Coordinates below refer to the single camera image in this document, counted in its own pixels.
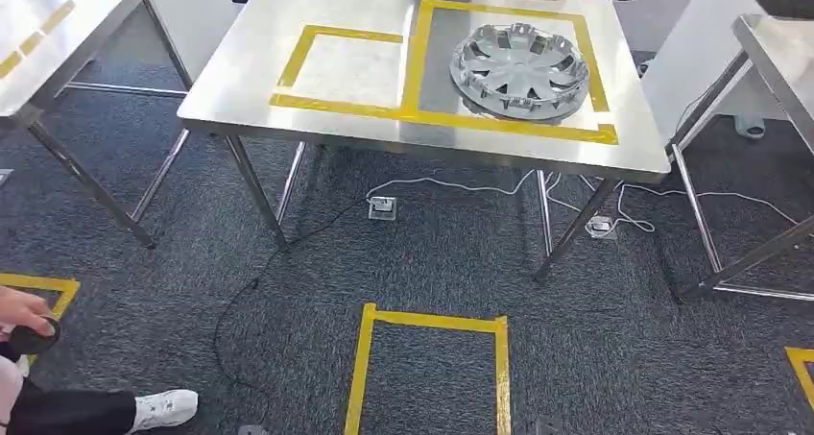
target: person's leg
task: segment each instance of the person's leg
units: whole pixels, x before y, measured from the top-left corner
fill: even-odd
[[[124,435],[192,419],[198,395],[175,390],[137,398],[130,392],[44,392],[26,379],[8,435]]]
[[[20,354],[12,350],[12,346],[8,342],[0,342],[0,356],[12,363],[16,363],[20,359]]]
[[[129,392],[44,392],[26,379],[12,409],[9,435],[123,435],[132,428]]]
[[[17,370],[19,370],[23,376],[28,377],[28,357],[14,351],[8,342],[0,342],[0,356],[14,363],[17,366]]]

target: person's hand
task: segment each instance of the person's hand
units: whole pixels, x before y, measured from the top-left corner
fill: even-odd
[[[0,323],[27,326],[42,336],[53,336],[54,327],[42,318],[50,315],[48,303],[40,296],[0,286]]]

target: carpet floor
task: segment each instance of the carpet floor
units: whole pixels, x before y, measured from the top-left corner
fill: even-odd
[[[158,46],[145,27],[135,14],[81,79],[178,88],[168,61],[139,51]],[[65,92],[45,122],[132,207],[178,133],[177,107]],[[276,199],[296,144],[246,143]],[[687,161],[699,191],[738,191],[797,219],[814,209],[814,158],[787,123],[770,123],[764,139],[751,142],[718,118]],[[515,435],[814,430],[814,408],[784,350],[814,349],[814,310],[730,296],[675,303],[669,285],[708,275],[681,197],[630,191],[623,206],[655,232],[621,224],[617,240],[581,235],[536,283],[542,235],[533,181],[514,197],[394,185],[393,222],[369,220],[361,202],[395,178],[512,188],[525,173],[516,169],[309,146],[285,231],[305,235],[347,212],[278,254],[220,137],[190,136],[147,211],[144,224],[158,235],[153,251],[115,227],[27,133],[0,140],[0,167],[15,170],[0,187],[0,272],[82,283],[62,318],[62,339],[38,359],[33,378],[54,389],[201,394],[192,422],[158,433],[231,434],[254,423],[274,434],[340,433],[365,302],[508,316]],[[656,189],[679,185],[673,174]],[[563,177],[552,196],[582,205],[589,192],[579,178]],[[703,203],[726,261],[789,227],[765,205]],[[603,214],[615,215],[615,199]],[[555,233],[574,217],[554,205]],[[814,242],[803,242],[738,282],[814,291],[812,255]],[[377,323],[361,432],[494,433],[493,348],[488,334]]]

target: shoe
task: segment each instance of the shoe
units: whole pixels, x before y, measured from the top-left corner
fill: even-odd
[[[191,390],[170,390],[135,399],[135,418],[128,433],[156,427],[174,427],[192,419],[198,412],[198,394]]]
[[[17,370],[23,375],[23,377],[28,377],[28,374],[31,373],[31,365],[28,362],[28,355],[20,355],[20,359],[17,360],[16,363]]]

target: yellow tape square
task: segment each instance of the yellow tape square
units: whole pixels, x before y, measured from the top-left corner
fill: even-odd
[[[362,310],[359,325],[359,340],[356,343],[356,360],[353,365],[353,379],[350,383],[350,396],[347,400],[345,435],[357,435],[362,419],[362,400],[365,396],[365,382],[368,377],[368,362],[371,355],[373,323],[386,322],[392,325],[436,327],[460,331],[474,331],[494,334],[495,370],[495,410],[497,413],[497,435],[512,433],[512,415],[509,384],[509,323],[506,317],[494,320],[445,317],[420,313],[376,310],[375,303],[366,303]]]
[[[297,79],[299,71],[305,62],[308,51],[316,35],[343,36],[347,38],[369,39],[374,41],[402,42],[402,36],[368,32],[353,29],[341,29],[318,25],[306,25],[299,41],[292,52],[282,75],[277,82],[277,91],[272,94],[269,104],[278,107],[293,109],[311,109],[331,111],[335,113],[353,114],[385,118],[409,123],[436,125],[454,128],[469,128],[475,130],[497,131],[502,133],[517,133],[538,135],[558,139],[579,140],[584,142],[597,142],[617,145],[619,143],[616,128],[613,124],[599,124],[597,130],[570,128],[560,125],[546,125],[527,121],[513,121],[505,119],[492,119],[482,116],[459,115],[455,113],[442,113],[419,109],[419,94],[424,71],[427,45],[432,28],[433,10],[450,9],[471,12],[494,12],[530,17],[544,17],[570,21],[576,31],[577,46],[586,60],[590,73],[589,94],[591,103],[596,112],[608,112],[608,99],[599,74],[599,66],[593,50],[593,44],[583,16],[562,12],[548,12],[538,10],[524,10],[506,8],[474,3],[462,3],[445,0],[422,0],[416,19],[416,27],[409,40],[409,51],[405,71],[405,81],[401,106],[388,108],[348,102],[327,101],[309,97],[291,95],[289,89]]]
[[[65,309],[68,308],[77,291],[80,283],[72,278],[45,278],[28,277],[16,274],[0,274],[0,285],[10,288],[41,289],[43,291],[57,291],[60,296],[57,302],[51,307],[54,318],[59,319]]]
[[[808,398],[808,404],[814,410],[814,380],[811,379],[811,374],[808,372],[808,363],[814,363],[814,350],[796,349],[793,347],[786,348],[786,354],[789,357],[794,373],[800,381],[802,390]]]

